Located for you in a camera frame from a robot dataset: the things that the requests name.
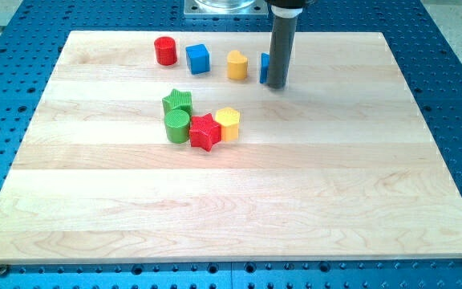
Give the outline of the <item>black rod mount collar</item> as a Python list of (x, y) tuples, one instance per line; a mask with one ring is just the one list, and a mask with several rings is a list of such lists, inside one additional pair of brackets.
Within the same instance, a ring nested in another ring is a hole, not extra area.
[(302, 9), (311, 4), (311, 0), (265, 0), (271, 6), (283, 9)]

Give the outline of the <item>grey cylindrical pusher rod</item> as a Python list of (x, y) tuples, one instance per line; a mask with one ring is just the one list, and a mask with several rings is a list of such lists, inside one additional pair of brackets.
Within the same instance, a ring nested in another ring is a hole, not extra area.
[(272, 89), (286, 86), (298, 16), (302, 8), (271, 8), (274, 18), (269, 45), (266, 84)]

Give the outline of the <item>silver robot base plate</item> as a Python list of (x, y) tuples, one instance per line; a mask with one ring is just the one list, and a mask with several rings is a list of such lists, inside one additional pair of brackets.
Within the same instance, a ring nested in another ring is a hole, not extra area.
[(264, 0), (184, 0), (184, 15), (204, 16), (264, 16), (268, 6)]

